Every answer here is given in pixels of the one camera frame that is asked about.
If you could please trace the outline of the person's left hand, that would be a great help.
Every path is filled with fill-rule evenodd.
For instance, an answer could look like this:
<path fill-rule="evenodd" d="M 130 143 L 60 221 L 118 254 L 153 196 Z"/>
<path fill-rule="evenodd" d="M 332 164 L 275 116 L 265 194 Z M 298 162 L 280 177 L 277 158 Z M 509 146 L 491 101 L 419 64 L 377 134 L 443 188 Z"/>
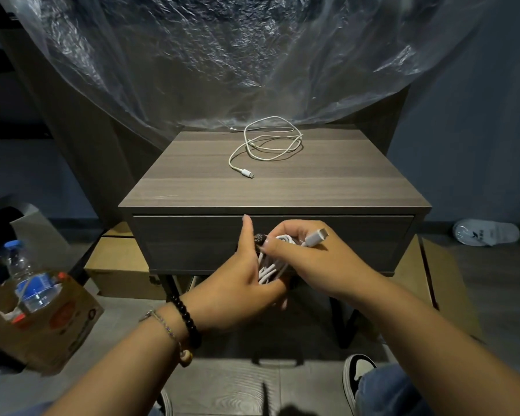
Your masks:
<path fill-rule="evenodd" d="M 291 277 L 258 283 L 258 260 L 236 252 L 205 281 L 182 297 L 200 332 L 235 327 L 271 306 L 286 307 Z"/>

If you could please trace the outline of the person's right hand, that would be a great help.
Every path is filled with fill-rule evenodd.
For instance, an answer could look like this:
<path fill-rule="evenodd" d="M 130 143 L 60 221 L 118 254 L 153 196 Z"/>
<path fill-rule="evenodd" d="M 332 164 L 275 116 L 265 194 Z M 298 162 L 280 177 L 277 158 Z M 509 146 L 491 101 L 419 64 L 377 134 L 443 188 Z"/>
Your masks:
<path fill-rule="evenodd" d="M 318 230 L 325 230 L 328 236 L 313 247 L 277 238 L 290 235 L 305 241 Z M 322 221 L 285 220 L 270 232 L 260 249 L 289 264 L 311 287 L 358 308 L 388 299 L 394 289 L 386 277 L 369 267 Z"/>

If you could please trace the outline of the person's left forearm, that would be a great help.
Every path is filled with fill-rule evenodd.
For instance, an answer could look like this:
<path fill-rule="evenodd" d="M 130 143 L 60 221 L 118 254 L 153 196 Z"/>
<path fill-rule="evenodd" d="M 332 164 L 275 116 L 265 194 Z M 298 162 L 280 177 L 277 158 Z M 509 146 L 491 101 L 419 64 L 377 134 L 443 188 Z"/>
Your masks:
<path fill-rule="evenodd" d="M 200 338 L 181 299 L 153 309 L 43 416 L 146 416 Z"/>

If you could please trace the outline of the person's right forearm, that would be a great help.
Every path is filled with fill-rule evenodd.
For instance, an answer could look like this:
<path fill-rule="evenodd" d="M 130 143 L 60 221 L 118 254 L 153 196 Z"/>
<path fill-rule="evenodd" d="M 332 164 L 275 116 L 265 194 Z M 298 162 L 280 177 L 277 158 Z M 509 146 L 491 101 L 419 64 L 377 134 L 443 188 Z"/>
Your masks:
<path fill-rule="evenodd" d="M 434 308 L 374 272 L 353 291 L 356 307 L 436 414 L 520 416 L 520 373 Z"/>

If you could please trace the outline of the grey wooden nightstand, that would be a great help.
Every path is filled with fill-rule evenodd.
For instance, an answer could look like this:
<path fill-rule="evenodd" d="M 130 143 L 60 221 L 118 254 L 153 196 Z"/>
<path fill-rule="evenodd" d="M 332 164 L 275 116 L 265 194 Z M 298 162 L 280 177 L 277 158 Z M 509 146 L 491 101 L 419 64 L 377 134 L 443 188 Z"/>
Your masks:
<path fill-rule="evenodd" d="M 228 165 L 242 133 L 182 131 L 122 200 L 120 211 L 132 233 L 136 215 L 413 216 L 394 270 L 377 270 L 392 276 L 430 203 L 361 131 L 337 126 L 302 132 L 303 146 L 285 159 L 261 162 L 238 153 L 235 166 L 251 171 L 250 179 Z M 161 281 L 212 274 L 149 270 Z"/>

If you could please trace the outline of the nightstand drawer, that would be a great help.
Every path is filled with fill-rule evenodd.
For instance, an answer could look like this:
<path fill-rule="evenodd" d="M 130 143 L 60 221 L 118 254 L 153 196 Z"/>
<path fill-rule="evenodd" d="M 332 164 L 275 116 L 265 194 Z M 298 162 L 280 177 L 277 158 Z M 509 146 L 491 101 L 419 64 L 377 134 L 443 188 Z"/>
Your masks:
<path fill-rule="evenodd" d="M 253 215 L 256 233 L 268 234 L 284 220 L 327 223 L 368 265 L 392 272 L 411 226 L 409 215 Z M 237 215 L 136 215 L 133 234 L 159 273 L 212 273 L 236 250 L 242 228 Z"/>

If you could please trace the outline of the plain cardboard box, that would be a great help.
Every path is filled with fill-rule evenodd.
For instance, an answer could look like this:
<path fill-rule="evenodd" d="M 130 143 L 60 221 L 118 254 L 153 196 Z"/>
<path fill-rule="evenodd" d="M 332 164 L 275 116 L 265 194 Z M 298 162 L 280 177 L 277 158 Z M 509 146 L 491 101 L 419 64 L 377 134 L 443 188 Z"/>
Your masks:
<path fill-rule="evenodd" d="M 149 272 L 145 257 L 132 237 L 101 237 L 85 271 L 102 296 L 166 300 L 158 276 Z"/>

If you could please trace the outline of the black and white sneaker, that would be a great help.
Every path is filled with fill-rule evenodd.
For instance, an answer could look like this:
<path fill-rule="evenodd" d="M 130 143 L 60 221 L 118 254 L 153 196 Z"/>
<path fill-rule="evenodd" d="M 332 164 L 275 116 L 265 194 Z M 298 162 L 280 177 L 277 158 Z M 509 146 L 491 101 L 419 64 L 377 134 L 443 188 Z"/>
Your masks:
<path fill-rule="evenodd" d="M 352 416 L 358 416 L 355 395 L 359 391 L 361 378 L 378 366 L 364 354 L 353 354 L 345 360 L 342 385 Z"/>

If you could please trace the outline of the clear plastic sheet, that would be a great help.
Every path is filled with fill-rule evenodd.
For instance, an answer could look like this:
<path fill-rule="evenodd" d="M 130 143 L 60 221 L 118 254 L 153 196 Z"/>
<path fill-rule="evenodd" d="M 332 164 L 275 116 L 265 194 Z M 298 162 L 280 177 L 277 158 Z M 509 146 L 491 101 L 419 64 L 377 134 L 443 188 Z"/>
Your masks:
<path fill-rule="evenodd" d="M 83 96 L 161 146 L 176 126 L 349 116 L 437 65 L 493 0 L 0 0 Z"/>

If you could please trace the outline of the grey paper bag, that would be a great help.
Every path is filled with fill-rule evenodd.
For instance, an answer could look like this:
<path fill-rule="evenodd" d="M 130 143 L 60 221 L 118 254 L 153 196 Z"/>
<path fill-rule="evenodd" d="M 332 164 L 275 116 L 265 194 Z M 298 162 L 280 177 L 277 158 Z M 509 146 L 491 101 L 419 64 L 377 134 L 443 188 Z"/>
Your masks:
<path fill-rule="evenodd" d="M 15 236 L 31 257 L 44 268 L 69 271 L 79 260 L 74 248 L 35 205 L 17 196 L 0 197 L 0 216 L 10 224 Z"/>

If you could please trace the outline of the person's blue jeans leg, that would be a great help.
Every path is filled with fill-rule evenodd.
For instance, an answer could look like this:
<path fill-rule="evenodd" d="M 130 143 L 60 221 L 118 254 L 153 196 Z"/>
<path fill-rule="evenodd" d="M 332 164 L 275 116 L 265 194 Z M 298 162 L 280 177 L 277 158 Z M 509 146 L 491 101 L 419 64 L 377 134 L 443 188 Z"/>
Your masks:
<path fill-rule="evenodd" d="M 399 364 L 363 376 L 355 398 L 358 416 L 436 416 Z"/>

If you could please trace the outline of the brown cardboard box with print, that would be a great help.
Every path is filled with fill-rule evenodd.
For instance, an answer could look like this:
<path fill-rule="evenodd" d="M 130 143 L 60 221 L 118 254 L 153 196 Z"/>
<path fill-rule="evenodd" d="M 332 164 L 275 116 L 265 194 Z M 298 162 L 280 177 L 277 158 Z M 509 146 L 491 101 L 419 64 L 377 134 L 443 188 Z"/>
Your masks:
<path fill-rule="evenodd" d="M 51 303 L 23 317 L 9 318 L 18 305 L 14 285 L 0 286 L 0 350 L 36 372 L 60 372 L 85 342 L 104 308 L 65 272 Z"/>

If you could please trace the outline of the clear plastic water bottle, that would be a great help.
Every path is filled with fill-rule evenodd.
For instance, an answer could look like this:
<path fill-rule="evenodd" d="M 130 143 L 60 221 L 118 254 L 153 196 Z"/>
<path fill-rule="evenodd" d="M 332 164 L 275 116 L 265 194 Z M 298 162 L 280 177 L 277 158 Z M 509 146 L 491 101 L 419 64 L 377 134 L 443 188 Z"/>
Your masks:
<path fill-rule="evenodd" d="M 57 277 L 35 261 L 22 241 L 11 240 L 3 247 L 5 265 L 21 308 L 34 313 L 47 307 L 62 291 Z"/>

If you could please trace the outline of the white slipper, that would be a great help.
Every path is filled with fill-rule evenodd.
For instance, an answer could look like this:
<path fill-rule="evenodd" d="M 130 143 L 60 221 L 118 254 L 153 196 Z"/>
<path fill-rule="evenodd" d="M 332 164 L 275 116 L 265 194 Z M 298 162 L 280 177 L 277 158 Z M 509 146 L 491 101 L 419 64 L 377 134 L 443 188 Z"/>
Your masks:
<path fill-rule="evenodd" d="M 467 218 L 453 225 L 452 235 L 467 246 L 492 247 L 516 243 L 520 240 L 520 229 L 513 223 Z"/>

